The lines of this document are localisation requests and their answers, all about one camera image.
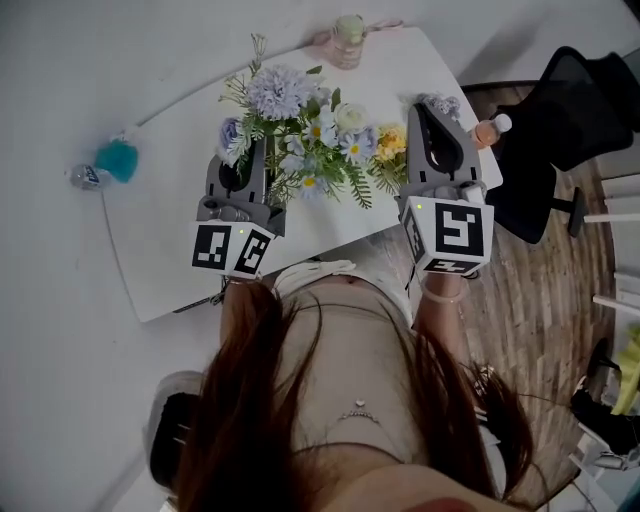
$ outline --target necklace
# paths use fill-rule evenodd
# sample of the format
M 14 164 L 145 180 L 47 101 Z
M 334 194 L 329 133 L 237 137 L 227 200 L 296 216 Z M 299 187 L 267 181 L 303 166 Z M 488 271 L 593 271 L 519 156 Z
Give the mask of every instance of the necklace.
M 400 454 L 403 453 L 403 450 L 399 450 L 398 449 L 398 447 L 396 446 L 396 443 L 394 443 L 392 437 L 389 435 L 387 430 L 382 426 L 382 424 L 380 423 L 380 420 L 378 419 L 378 417 L 374 416 L 369 411 L 367 411 L 367 409 L 366 409 L 367 403 L 363 399 L 357 398 L 353 402 L 353 404 L 354 404 L 354 407 L 349 412 L 346 412 L 346 413 L 342 414 L 333 423 L 333 425 L 327 429 L 327 434 L 331 430 L 333 430 L 338 425 L 338 423 L 340 423 L 342 421 L 346 421 L 346 420 L 349 420 L 351 418 L 365 418 L 365 419 L 371 421 L 372 423 L 375 423 L 378 426 L 378 428 L 380 428 L 380 430 L 382 430 L 382 433 L 385 435 L 385 437 L 387 438 L 389 443 L 391 443 L 391 447 L 393 448 L 393 452 L 394 453 L 389 453 L 389 455 L 391 455 L 394 459 L 396 459 L 401 464 L 406 464 L 406 461 L 402 460 L 402 458 L 400 457 Z
M 365 410 L 366 402 L 361 399 L 357 399 L 355 402 L 355 409 L 351 409 L 348 413 L 343 414 L 338 418 L 338 421 L 346 420 L 347 418 L 367 418 L 373 421 L 376 425 L 380 425 L 380 421 L 373 414 Z

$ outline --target black office chair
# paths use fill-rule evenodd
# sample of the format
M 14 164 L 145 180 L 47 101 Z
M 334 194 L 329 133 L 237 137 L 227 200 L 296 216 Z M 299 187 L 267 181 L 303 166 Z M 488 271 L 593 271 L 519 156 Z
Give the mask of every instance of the black office chair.
M 559 209 L 570 214 L 568 230 L 577 236 L 587 213 L 584 194 L 576 188 L 572 201 L 554 198 L 553 166 L 566 172 L 631 146 L 633 132 L 640 131 L 640 85 L 633 74 L 616 54 L 588 60 L 563 47 L 533 91 L 497 113 L 509 115 L 513 128 L 495 148 L 504 183 L 489 191 L 487 202 L 496 220 L 535 244 L 551 209 Z

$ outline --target glass jar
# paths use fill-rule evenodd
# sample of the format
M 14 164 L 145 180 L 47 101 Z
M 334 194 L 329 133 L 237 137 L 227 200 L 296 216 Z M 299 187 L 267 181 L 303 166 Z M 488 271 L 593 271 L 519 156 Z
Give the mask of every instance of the glass jar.
M 340 69 L 354 69 L 360 64 L 365 25 L 357 14 L 341 16 L 331 32 L 332 62 Z

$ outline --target white flower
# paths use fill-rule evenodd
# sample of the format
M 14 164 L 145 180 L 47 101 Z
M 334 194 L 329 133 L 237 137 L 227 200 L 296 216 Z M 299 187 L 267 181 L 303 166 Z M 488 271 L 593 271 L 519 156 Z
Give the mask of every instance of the white flower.
M 358 165 L 366 160 L 366 156 L 364 155 L 366 142 L 361 140 L 361 137 L 348 133 L 340 141 L 340 145 L 342 146 L 340 153 L 344 155 L 347 162 Z
M 312 121 L 307 121 L 306 128 L 302 131 L 304 134 L 302 138 L 308 140 L 310 144 L 313 144 L 322 135 L 322 123 L 320 118 L 316 117 Z
M 369 124 L 366 109 L 357 103 L 340 103 L 334 113 L 338 133 L 360 133 Z
M 307 121 L 307 126 L 302 132 L 304 140 L 308 140 L 313 144 L 320 139 L 322 143 L 330 148 L 338 144 L 336 130 L 333 126 L 333 115 L 331 115 L 330 107 L 322 107 L 320 114 L 311 121 Z
M 331 105 L 323 105 L 320 109 L 318 118 L 323 126 L 333 126 L 335 121 L 333 119 L 333 112 L 331 112 Z
M 331 94 L 331 89 L 328 87 L 320 87 L 312 94 L 312 97 L 318 102 L 318 105 L 324 107 L 331 103 Z
M 304 155 L 304 146 L 300 140 L 300 135 L 286 135 L 284 141 L 287 143 L 287 150 L 298 156 Z
M 251 146 L 251 133 L 245 131 L 242 121 L 236 124 L 236 131 L 238 136 L 231 140 L 227 151 L 218 148 L 218 156 L 230 167 L 233 167 L 238 158 L 244 155 Z
M 336 129 L 332 126 L 331 128 L 322 130 L 322 133 L 320 134 L 320 140 L 325 146 L 329 148 L 336 147 L 338 145 L 338 136 L 336 135 Z
M 300 196 L 303 199 L 313 199 L 314 197 L 324 194 L 326 190 L 327 182 L 324 178 L 307 176 L 302 180 L 302 184 L 300 185 Z
M 304 167 L 304 158 L 298 155 L 287 155 L 280 162 L 280 169 L 286 174 L 301 171 Z

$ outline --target white top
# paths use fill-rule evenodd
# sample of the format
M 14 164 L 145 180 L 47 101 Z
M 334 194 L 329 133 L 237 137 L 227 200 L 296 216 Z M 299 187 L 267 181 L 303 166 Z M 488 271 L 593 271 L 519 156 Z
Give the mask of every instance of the white top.
M 403 98 L 441 92 L 460 100 L 460 123 L 471 130 L 478 120 L 460 86 L 430 41 L 417 28 L 383 30 L 367 36 L 360 66 L 339 70 L 310 47 L 265 61 L 306 70 L 323 65 L 327 87 L 340 87 L 342 99 L 362 103 L 374 122 L 406 123 Z M 205 195 L 207 167 L 218 129 L 239 107 L 218 102 L 222 80 L 176 103 L 143 125 L 134 139 L 138 169 L 127 184 L 104 191 L 107 219 L 127 291 L 138 318 L 146 322 L 220 290 L 220 278 L 191 267 L 189 223 Z M 490 149 L 480 151 L 481 177 L 488 188 L 502 177 Z M 287 210 L 286 237 L 276 239 L 262 262 L 263 273 L 398 224 L 392 196 L 373 183 L 373 208 L 361 209 L 347 190 L 341 202 L 295 199 Z
M 293 449 L 362 444 L 401 463 L 429 465 L 410 409 L 400 346 L 409 341 L 399 340 L 393 325 L 408 332 L 402 311 L 382 293 L 346 284 L 312 284 L 287 300 L 294 300 L 299 311 L 282 347 L 276 386 L 290 379 L 308 353 L 318 330 L 317 304 L 322 308 L 320 337 L 299 397 Z M 506 473 L 499 440 L 486 427 L 478 428 L 501 495 Z

